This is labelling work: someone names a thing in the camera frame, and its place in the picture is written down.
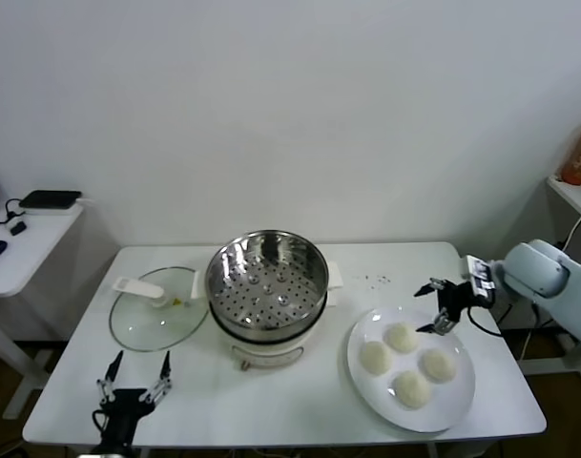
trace white wall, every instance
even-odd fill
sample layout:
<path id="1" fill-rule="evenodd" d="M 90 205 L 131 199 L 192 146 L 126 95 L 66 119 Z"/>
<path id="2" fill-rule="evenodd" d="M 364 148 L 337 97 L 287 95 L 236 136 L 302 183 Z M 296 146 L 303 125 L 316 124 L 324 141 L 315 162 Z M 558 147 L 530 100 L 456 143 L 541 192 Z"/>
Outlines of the white wall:
<path id="1" fill-rule="evenodd" d="M 0 183 L 97 200 L 69 308 L 117 245 L 550 238 L 580 127 L 581 0 L 0 1 Z"/>

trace white tabletop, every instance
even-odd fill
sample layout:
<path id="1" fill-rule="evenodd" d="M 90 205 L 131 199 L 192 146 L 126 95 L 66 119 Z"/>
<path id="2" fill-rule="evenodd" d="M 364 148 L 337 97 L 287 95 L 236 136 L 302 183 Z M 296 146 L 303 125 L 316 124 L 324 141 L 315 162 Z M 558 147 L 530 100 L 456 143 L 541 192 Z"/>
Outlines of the white tabletop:
<path id="1" fill-rule="evenodd" d="M 581 186 L 574 186 L 563 181 L 559 181 L 557 177 L 549 177 L 547 180 L 549 186 L 561 198 L 566 200 L 578 213 L 581 213 Z"/>
<path id="2" fill-rule="evenodd" d="M 389 444 L 508 437 L 542 432 L 546 420 L 502 339 L 462 321 L 456 334 L 476 371 L 472 408 L 458 426 L 419 434 L 374 413 L 348 379 L 345 338 L 373 307 L 410 304 L 434 316 L 434 295 L 414 299 L 429 277 L 459 280 L 459 262 L 448 243 L 321 245 L 339 265 L 344 287 L 327 309 L 304 355 L 278 369 L 242 372 L 208 317 L 187 341 L 172 349 L 174 387 L 137 427 L 134 445 L 151 448 L 238 448 Z M 120 251 L 95 293 L 23 430 L 34 443 L 98 443 L 91 412 L 98 408 L 95 380 L 120 349 L 108 329 L 116 297 L 110 286 L 168 265 L 203 269 L 216 247 L 131 247 Z M 476 320 L 497 329 L 486 310 Z M 125 352 L 116 386 L 148 386 L 164 352 Z"/>
<path id="3" fill-rule="evenodd" d="M 0 297 L 14 296 L 25 287 L 81 212 L 77 205 L 72 215 L 24 215 L 27 230 L 17 236 L 0 225 L 0 240 L 8 242 L 0 255 Z M 5 214 L 0 212 L 0 219 Z"/>

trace steamed bun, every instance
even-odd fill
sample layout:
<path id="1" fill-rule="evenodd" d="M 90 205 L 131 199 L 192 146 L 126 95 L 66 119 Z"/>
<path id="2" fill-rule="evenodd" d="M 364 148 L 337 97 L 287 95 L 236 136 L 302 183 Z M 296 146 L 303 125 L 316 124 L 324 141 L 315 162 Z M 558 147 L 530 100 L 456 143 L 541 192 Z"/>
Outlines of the steamed bun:
<path id="1" fill-rule="evenodd" d="M 407 323 L 391 326 L 384 334 L 384 341 L 400 353 L 410 353 L 420 342 L 415 328 Z"/>
<path id="2" fill-rule="evenodd" d="M 455 377 L 455 361 L 444 351 L 433 348 L 422 356 L 422 366 L 426 375 L 436 382 L 450 382 Z"/>
<path id="3" fill-rule="evenodd" d="M 372 375 L 383 375 L 392 366 L 392 353 L 381 342 L 363 343 L 360 363 Z"/>
<path id="4" fill-rule="evenodd" d="M 396 377 L 394 392 L 407 407 L 421 408 L 430 402 L 432 388 L 425 377 L 414 370 L 408 370 Z"/>

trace table leg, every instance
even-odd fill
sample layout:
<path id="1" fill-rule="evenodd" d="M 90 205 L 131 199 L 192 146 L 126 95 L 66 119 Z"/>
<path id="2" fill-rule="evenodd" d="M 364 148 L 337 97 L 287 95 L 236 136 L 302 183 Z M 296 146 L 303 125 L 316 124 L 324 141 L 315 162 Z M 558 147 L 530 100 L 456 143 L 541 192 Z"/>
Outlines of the table leg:
<path id="1" fill-rule="evenodd" d="M 439 450 L 436 449 L 436 443 L 428 442 L 425 446 L 427 447 L 428 458 L 439 458 Z"/>
<path id="2" fill-rule="evenodd" d="M 445 454 L 445 458 L 476 458 L 485 454 L 495 443 L 496 441 L 460 442 Z"/>
<path id="3" fill-rule="evenodd" d="M 30 378 L 36 384 L 45 384 L 49 374 L 0 329 L 0 358 L 22 376 Z"/>
<path id="4" fill-rule="evenodd" d="M 40 350 L 38 351 L 38 354 L 35 355 L 35 362 L 40 367 L 44 367 L 51 356 L 52 350 Z M 10 402 L 6 406 L 6 410 L 4 410 L 4 413 L 2 414 L 2 418 L 4 420 L 16 420 L 19 418 L 19 415 L 23 411 L 23 407 L 30 398 L 31 392 L 35 389 L 42 388 L 44 388 L 44 384 L 37 384 L 33 381 L 33 379 L 23 377 L 21 385 L 16 388 L 16 391 L 14 391 L 14 394 L 12 395 L 12 399 L 10 399 Z"/>
<path id="5" fill-rule="evenodd" d="M 581 343 L 574 343 L 570 336 L 560 335 L 557 340 L 566 350 L 561 358 L 524 360 L 519 367 L 524 375 L 563 374 L 578 372 L 581 375 Z"/>

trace small white table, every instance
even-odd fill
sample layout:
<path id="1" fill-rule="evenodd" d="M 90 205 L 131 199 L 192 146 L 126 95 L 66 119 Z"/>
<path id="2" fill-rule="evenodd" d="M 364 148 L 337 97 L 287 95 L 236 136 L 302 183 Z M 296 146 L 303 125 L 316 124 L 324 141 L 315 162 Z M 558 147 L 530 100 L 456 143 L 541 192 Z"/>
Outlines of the small white table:
<path id="1" fill-rule="evenodd" d="M 76 205 L 75 210 L 73 214 L 63 216 L 25 215 L 27 230 L 17 236 L 12 236 L 0 225 L 0 240 L 8 242 L 6 251 L 0 255 L 0 298 L 21 292 L 76 221 L 82 207 Z M 0 219 L 5 215 L 5 212 L 0 212 Z M 5 419 L 17 418 L 30 393 L 46 383 L 49 374 L 43 366 L 51 354 L 50 350 L 41 350 L 33 360 L 0 329 L 0 358 L 24 377 L 4 412 Z"/>
<path id="2" fill-rule="evenodd" d="M 565 183 L 555 176 L 549 177 L 547 184 L 563 200 L 569 203 L 574 210 L 581 214 L 581 186 Z"/>

